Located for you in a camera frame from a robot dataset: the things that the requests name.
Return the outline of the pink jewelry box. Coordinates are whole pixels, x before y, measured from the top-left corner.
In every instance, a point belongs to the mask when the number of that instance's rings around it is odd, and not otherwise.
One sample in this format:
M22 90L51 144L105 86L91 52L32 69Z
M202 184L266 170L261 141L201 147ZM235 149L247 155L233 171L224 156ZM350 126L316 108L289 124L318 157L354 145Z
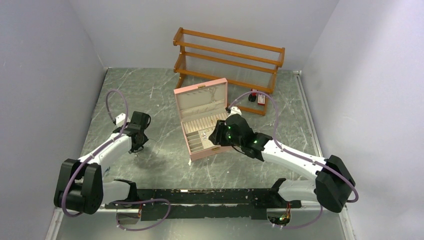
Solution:
M214 145L209 140L217 121L229 115L227 79L176 88L173 93L190 161L229 151L230 146Z

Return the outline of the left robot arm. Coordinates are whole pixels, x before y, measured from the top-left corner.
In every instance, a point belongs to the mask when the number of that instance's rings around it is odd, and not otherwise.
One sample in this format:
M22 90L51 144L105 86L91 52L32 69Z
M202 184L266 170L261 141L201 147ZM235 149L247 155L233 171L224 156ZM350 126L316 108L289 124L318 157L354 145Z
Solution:
M66 159L60 168L53 203L57 208L92 215L102 205L115 201L126 208L137 203L139 194L135 182L115 179L104 182L107 169L126 153L141 151L149 140L145 130L151 117L134 111L130 118L122 113L115 119L117 128L92 152L79 159Z

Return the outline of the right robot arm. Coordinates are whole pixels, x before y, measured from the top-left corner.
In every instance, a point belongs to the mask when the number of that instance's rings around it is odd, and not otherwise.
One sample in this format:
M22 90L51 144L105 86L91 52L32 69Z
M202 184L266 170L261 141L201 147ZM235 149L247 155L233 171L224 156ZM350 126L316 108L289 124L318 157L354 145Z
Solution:
M269 197L275 207L291 201L310 201L340 213L347 203L359 199L356 183L340 157L314 156L288 147L270 135L253 131L239 114L218 120L208 139L214 145L235 147L252 159L281 165L306 178L278 184Z

